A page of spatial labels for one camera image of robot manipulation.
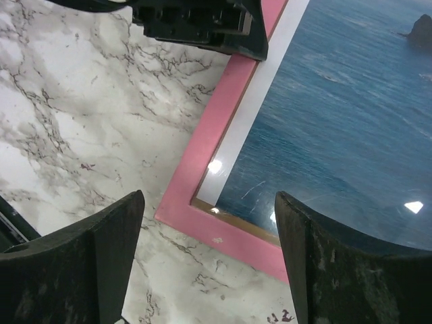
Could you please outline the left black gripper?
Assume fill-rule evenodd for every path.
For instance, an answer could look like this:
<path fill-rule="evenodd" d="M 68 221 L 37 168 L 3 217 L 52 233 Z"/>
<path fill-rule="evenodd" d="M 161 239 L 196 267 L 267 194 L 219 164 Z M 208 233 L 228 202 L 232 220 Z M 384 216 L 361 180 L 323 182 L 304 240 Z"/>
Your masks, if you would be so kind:
<path fill-rule="evenodd" d="M 85 1 L 84 11 L 132 9 L 132 23 L 158 41 L 264 61 L 268 40 L 260 1 Z"/>

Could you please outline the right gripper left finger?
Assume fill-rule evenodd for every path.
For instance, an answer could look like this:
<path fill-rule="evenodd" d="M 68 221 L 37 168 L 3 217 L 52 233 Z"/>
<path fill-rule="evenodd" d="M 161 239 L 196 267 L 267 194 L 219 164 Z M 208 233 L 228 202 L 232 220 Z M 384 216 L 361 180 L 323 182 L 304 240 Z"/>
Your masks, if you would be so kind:
<path fill-rule="evenodd" d="M 2 200 L 1 322 L 118 322 L 143 214 L 135 191 L 42 236 Z"/>

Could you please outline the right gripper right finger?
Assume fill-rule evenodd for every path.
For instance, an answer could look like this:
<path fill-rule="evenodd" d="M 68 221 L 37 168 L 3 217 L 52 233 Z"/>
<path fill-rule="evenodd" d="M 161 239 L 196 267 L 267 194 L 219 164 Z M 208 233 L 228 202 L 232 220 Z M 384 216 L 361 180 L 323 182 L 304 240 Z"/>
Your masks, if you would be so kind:
<path fill-rule="evenodd" d="M 374 238 L 285 192 L 275 218 L 299 323 L 431 322 L 431 252 Z"/>

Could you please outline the pink picture frame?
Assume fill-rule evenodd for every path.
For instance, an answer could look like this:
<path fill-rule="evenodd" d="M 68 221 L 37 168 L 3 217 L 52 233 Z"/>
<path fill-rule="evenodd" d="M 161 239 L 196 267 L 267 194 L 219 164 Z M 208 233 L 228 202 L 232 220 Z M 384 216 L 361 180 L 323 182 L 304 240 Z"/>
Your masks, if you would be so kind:
<path fill-rule="evenodd" d="M 431 2 L 264 1 L 269 56 L 232 57 L 155 217 L 279 280 L 284 191 L 431 248 Z"/>

